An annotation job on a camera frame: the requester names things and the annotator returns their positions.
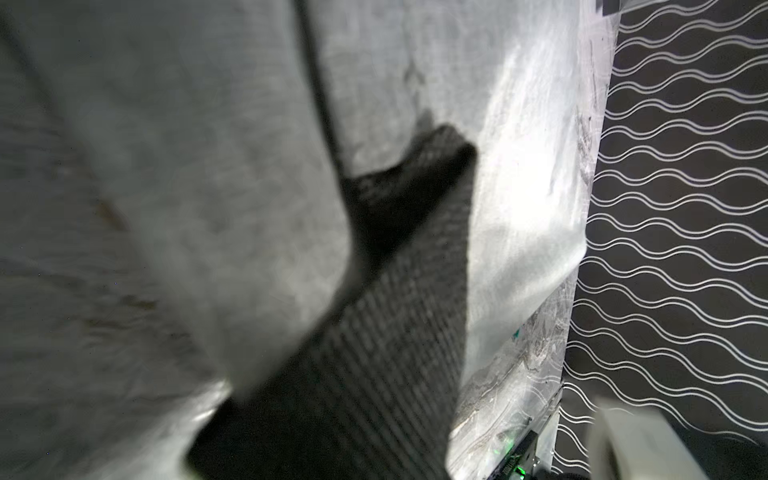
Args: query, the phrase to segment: wrinkled fabric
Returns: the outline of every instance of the wrinkled fabric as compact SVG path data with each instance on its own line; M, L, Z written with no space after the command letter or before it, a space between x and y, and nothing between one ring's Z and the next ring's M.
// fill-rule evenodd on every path
M474 164L440 127L349 181L376 272L244 406L217 412L189 454L202 478L450 478Z
M586 3L594 12L594 2ZM348 174L396 163L433 121L454 124L478 145L466 380L488 365L586 248L589 178L580 164L589 156L580 151L580 122L593 126L592 116L578 117L579 58L589 56L578 49L584 3L308 5ZM596 95L586 98L599 116Z
M298 347L351 257L295 17L241 0L5 6L164 297L238 392Z
M0 42L0 478L177 478L226 389Z

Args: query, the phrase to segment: white wavy line pattern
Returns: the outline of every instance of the white wavy line pattern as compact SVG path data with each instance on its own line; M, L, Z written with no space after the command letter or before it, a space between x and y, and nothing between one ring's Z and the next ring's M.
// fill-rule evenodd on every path
M621 347L632 356L636 356L642 359L651 359L656 356L666 356L677 360L691 375L695 376L702 382L710 383L712 385L728 385L731 383L743 383L745 385L751 385L757 389L762 390L768 394L768 382L761 379L759 376L750 375L747 373L731 373L728 375L713 375L711 373L704 372L702 369L694 365L685 355L674 349L668 349L665 347L643 350L632 346L618 331L609 329L606 327L600 327L593 330L581 329L576 323L571 323L571 328L579 336L584 338L594 338L598 336L609 336L615 339Z
M646 194L643 194L641 192L624 192L618 197L611 198L610 200L602 200L592 195L591 199L592 199L592 203L597 205L598 207L613 207L614 205L620 204L621 202L626 200L638 200L641 203L645 204L650 209L655 211L660 211L660 212L674 210L681 205L695 202L695 203L702 203L702 204L709 205L710 207L714 208L715 210L723 214L736 215L736 216L751 215L761 211L763 208L768 207L768 198L765 200L761 200L756 204L738 206L738 205L725 204L722 201L718 200L717 198L713 197L712 195L708 195L708 194L688 194L672 202L657 202L655 200L650 199Z
M628 38L627 40L624 40L616 47L616 52L614 54L618 54L620 51L632 45L640 45L645 48L664 47L665 45L669 45L675 38L679 37L686 31L691 31L698 28L703 30L708 30L708 31L715 31L715 32L731 31L734 28L738 28L741 25L744 25L749 20L751 20L755 16L765 11L768 11L768 2L761 3L757 7L747 12L746 14L742 15L739 18L731 20L730 22L718 23L718 22L712 22L711 20L706 20L706 19L693 20L692 22L688 22L685 25L682 25L673 33L669 34L668 36L664 38L659 38L658 40L653 40L651 38L645 38L645 37Z
M652 174L649 174L645 177L632 178L622 174L619 170L607 168L601 172L598 172L598 174L594 176L594 181L608 177L616 178L622 184L629 187L640 187L642 185L649 184L651 181L656 180L657 178L662 177L676 178L686 185L697 188L712 187L713 185L717 185L720 182L724 182L725 180L729 180L731 178L753 178L758 180L763 185L768 185L768 174L759 168L754 167L731 168L730 170L726 170L721 174L708 178L692 177L684 171L678 170L677 168L661 168L660 170L656 170Z
M719 0L708 0L708 2L705 2L701 5L695 6L695 7L681 7L679 5L667 5L666 7L659 8L654 13L648 15L645 20L642 22L636 23L634 25L619 25L619 31L621 33L634 33L641 28L645 27L649 23L651 23L655 18L658 18L662 15L668 15L670 13L677 14L681 17L690 17L691 15L696 15L701 12L705 12L709 7L716 4Z
M592 293L596 295L598 293L605 293L610 291L617 291L623 293L633 304L649 310L656 310L665 306L682 306L686 310L692 312L696 318L706 323L709 326L714 326L722 329L737 328L744 325L758 325L768 326L768 316L764 315L742 315L734 318L723 319L710 315L703 311L696 303L682 296L668 296L661 300L644 300L635 295L632 290L627 288L622 283L606 283L600 286L589 286L581 280L576 280L576 286L585 291L586 293Z
M590 372L590 373L579 373L574 371L569 365L568 362L565 362L563 364L563 369L565 372L572 376L573 378L581 381L587 381L587 380L599 380L603 384L605 384L611 391L616 395L616 397L621 400L622 402L626 403L630 406L635 407L645 407L645 406L653 406L658 409L662 409L665 412L672 415L680 424L685 425L689 429L696 430L697 432L702 433L708 433L711 435L731 435L735 437L739 437L741 439L747 440L748 442L756 443L754 440L752 440L750 437L744 435L740 432L735 432L733 430L706 430L697 427L693 423L689 422L684 416L680 414L680 412L672 406L669 402L664 401L663 399L658 399L655 397L646 397L642 399L635 399L633 397L630 397L629 395L622 392L614 383L614 381L611 379L611 377L606 376L603 373L600 372Z
M760 158L765 154L768 154L768 145L765 147L754 148L752 150L739 150L733 148L721 141L701 141L697 144L691 145L683 151L679 151L674 154L667 154L663 151L651 147L649 145L636 145L629 150L619 155L605 155L598 152L598 160L604 164L617 164L619 162L627 160L629 157L635 154L647 154L648 156L662 162L676 162L681 161L691 154L695 154L699 151L716 151L725 157L733 158L734 160L754 160Z
M678 235L680 238L687 240L702 240L722 233L739 233L762 247L768 247L768 237L765 237L752 227L743 225L741 223L721 223L720 225L707 228L706 230L688 230L681 227L677 223L674 223L672 220L664 217L647 218L646 220L635 224L622 223L616 220L616 218L612 215L606 214L605 212L597 212L587 217L587 223L592 223L597 220L603 220L604 222L609 223L616 230L624 233L638 232L653 226L665 227L671 230L675 235Z
M671 84L684 78L694 78L705 84L716 84L722 81L732 80L752 67L759 67L761 65L768 65L768 55L761 55L759 57L751 58L745 61L733 70L725 71L720 74L710 74L705 71L701 71L697 68L688 68L687 70L681 70L673 73L669 78L654 85L642 85L636 81L622 81L608 89L608 97L622 90L633 90L639 94L655 94L664 90Z
M561 377L557 375L547 375L537 379L537 381L539 382L558 382L558 383L560 382L560 380L561 380Z
M744 364L748 368L768 372L768 362L748 356L746 353L743 352L743 350L738 349L733 344L733 342L731 342L724 336L717 335L714 333L694 333L692 335L675 335L665 330L665 328L663 328L661 324L659 324L659 322L652 319L648 315L644 315L642 313L635 313L632 315L625 315L625 316L608 315L600 307L600 305L598 305L597 302L590 299L582 298L582 299L576 300L574 302L574 308L577 306L590 307L600 316L600 318L603 321L611 325L618 326L618 325L624 325L625 323L631 323L631 322L644 323L645 325L648 325L651 329L653 329L661 339L669 343L673 343L675 345L690 345L692 343L711 343L713 345L717 345L722 349L726 350L726 352L729 353L736 361Z
M728 35L727 37L718 38L701 50L692 53L690 55L676 55L669 51L658 51L654 54L648 55L643 60L639 61L635 65L627 68L614 67L611 71L616 77L627 77L637 71L639 71L645 65L648 65L654 61L667 61L675 65L687 65L693 63L696 60L700 60L712 50L727 45L738 45L740 47L748 48L750 50L757 50L760 48L768 48L768 41L756 40L754 38L744 37L742 35Z
M712 100L713 98L726 98L741 105L755 105L767 102L768 92L762 94L743 94L740 91L733 90L732 88L713 88L704 92L693 100L684 102L682 104L671 104L659 98L646 98L645 100L638 102L633 107L624 111L614 112L606 110L605 117L609 120L624 120L636 111L642 110L644 108L658 108L659 110L666 111L669 114L679 114L685 111L689 111L691 108L694 108L707 100Z
M578 439L578 435L576 435L573 430L571 430L567 425L563 425L562 423L558 425L558 430L571 437L571 440L573 440L576 448L579 450L579 452L581 452L583 456L589 456L586 447L584 447L584 445L581 443L581 440Z
M644 273L661 278L667 285L671 286L678 292L699 292L708 288L722 288L734 292L736 295L745 299L749 304L758 308L768 309L768 299L764 299L761 296L757 296L751 293L741 283L734 282L733 280L725 278L708 278L696 283L684 283L675 280L672 276L663 271L657 266L643 265L633 268L632 270L619 270L613 268L607 261L600 257L590 255L585 257L581 261L581 265L588 265L594 263L603 267L603 269L609 272L612 276L617 278L632 278L633 276L642 275Z
M678 245L677 247L672 247L663 252L654 252L653 250L646 249L640 245L637 240L629 237L614 238L606 243L595 243L587 239L587 246L596 251L605 251L622 245L634 249L634 251L640 254L641 257L647 260L658 261L666 260L667 258L675 257L676 255L692 255L702 259L707 265L722 272L742 272L754 268L755 266L768 265L768 256L753 257L742 262L725 262L712 257L712 255L705 249L691 245Z
M594 423L593 392L655 407L698 432L768 438L768 412L739 401L768 401L768 356L754 347L755 336L768 336L768 294L757 280L768 273L768 134L755 133L768 131L768 91L740 91L768 65L768 35L752 38L768 2L738 18L717 2L664 5L619 28L634 36L616 48L607 93L605 118L619 123L606 124L601 139L610 142L598 151L591 206L599 210L587 218L566 344L558 471L589 467L579 434ZM685 23L653 38L662 18ZM732 53L740 65L707 67ZM706 91L687 96L688 85Z
M729 121L719 125L699 125L686 118L675 118L665 122L651 131L638 132L634 131L624 125L616 125L603 131L601 138L606 138L612 134L624 134L632 140L648 140L660 134L663 131L670 130L672 128L684 128L685 130L692 131L699 135L715 135L721 134L729 128L735 127L745 121L764 121L768 122L768 112L766 111L748 111L742 114L738 114L736 117L731 118Z

